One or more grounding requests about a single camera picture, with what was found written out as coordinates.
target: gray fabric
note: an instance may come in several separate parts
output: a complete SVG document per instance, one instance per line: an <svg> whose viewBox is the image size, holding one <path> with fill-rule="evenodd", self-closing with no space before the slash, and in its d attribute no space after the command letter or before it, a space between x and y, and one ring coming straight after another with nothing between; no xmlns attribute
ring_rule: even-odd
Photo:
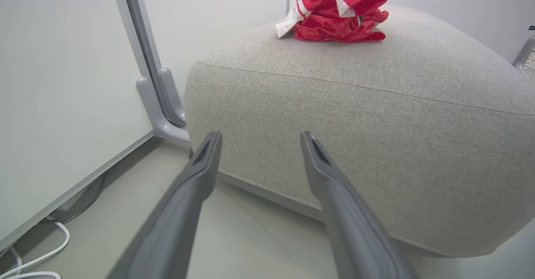
<svg viewBox="0 0 535 279"><path fill-rule="evenodd" d="M535 86L445 22L385 8L380 43L277 39L271 24L200 60L193 147L220 130L221 172L318 209L299 146L310 130L393 237L489 254L534 216Z"/></svg>

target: gray floor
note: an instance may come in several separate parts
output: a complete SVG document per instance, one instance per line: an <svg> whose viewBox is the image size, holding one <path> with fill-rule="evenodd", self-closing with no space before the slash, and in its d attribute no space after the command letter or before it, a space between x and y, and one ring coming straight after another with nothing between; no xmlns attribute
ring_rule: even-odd
<svg viewBox="0 0 535 279"><path fill-rule="evenodd" d="M72 238L32 271L64 279L103 279L188 162L189 148L156 138L112 169L98 201L67 222ZM62 243L53 224L37 225L16 244L25 261ZM448 259L409 255L423 279L528 279L535 274L535 222L488 256ZM13 264L8 253L0 273ZM223 182L203 204L189 279L332 279L336 268L322 223Z"/></svg>

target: red cloth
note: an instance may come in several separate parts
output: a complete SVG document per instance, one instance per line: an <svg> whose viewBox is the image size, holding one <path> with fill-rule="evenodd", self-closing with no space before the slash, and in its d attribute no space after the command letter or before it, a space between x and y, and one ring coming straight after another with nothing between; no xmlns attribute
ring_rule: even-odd
<svg viewBox="0 0 535 279"><path fill-rule="evenodd" d="M372 29L388 18L378 7L387 0L296 0L297 12L277 24L279 37L290 29L299 40L344 43L381 41L385 34Z"/></svg>

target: power cord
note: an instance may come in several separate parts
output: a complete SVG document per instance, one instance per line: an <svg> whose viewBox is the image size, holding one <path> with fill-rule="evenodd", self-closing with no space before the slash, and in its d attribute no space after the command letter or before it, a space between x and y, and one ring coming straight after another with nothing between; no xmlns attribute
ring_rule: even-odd
<svg viewBox="0 0 535 279"><path fill-rule="evenodd" d="M68 216L62 216L61 218L54 218L54 219L51 219L51 220L42 220L42 221L39 222L39 224L50 224L50 223L55 223L55 222L61 222L61 221L64 221L64 220L72 220L73 218L76 218L77 216L82 214L84 211L86 211L99 198L99 196L100 196L100 194L102 192L102 187L104 187L104 180L106 178L106 173L107 172L102 174L101 184L99 186L99 190L97 191L97 193L95 194L93 199L91 199L91 201L86 203L86 205L84 205L82 208L78 209L76 212L73 212L73 213L69 214Z"/></svg>
<svg viewBox="0 0 535 279"><path fill-rule="evenodd" d="M38 264L41 264L44 260L47 260L48 258L51 258L51 257L55 256L56 254L58 254L59 252L61 252L61 250L63 250L63 248L65 248L65 246L67 246L67 243L69 243L69 241L71 240L71 233L69 232L67 227L65 227L65 225L63 225L61 222L54 222L54 224L56 224L56 226L58 226L59 229L61 229L63 231L63 233L65 233L65 241L63 241L61 246L57 247L52 252L50 252L48 254L44 254L43 256L41 256L39 258L36 258L36 259L34 259L34 260L30 261L30 262L27 262L25 264L22 264L23 260L22 260L21 256L19 255L19 252L17 252L17 250L14 247L11 247L10 251L15 256L15 258L17 260L17 267L12 269L12 270L10 270L10 271L7 271L6 273L3 273L2 275L0 275L0 279L23 279L23 278L38 277L38 276L45 276L45 277L52 277L52 278L55 278L55 279L61 279L61 276L58 273L55 273L53 271L35 271L35 272L32 272L32 273L21 274L23 269L28 269L28 268L34 267L34 266L36 266Z"/></svg>

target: red and white garment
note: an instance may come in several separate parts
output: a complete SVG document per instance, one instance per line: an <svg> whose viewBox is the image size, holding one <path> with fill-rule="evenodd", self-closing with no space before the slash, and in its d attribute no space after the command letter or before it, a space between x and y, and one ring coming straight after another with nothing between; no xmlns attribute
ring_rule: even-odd
<svg viewBox="0 0 535 279"><path fill-rule="evenodd" d="M296 39L344 43L381 41L372 31L388 18L378 7L387 0L296 0L286 19L276 24L279 38L293 30Z"/></svg>

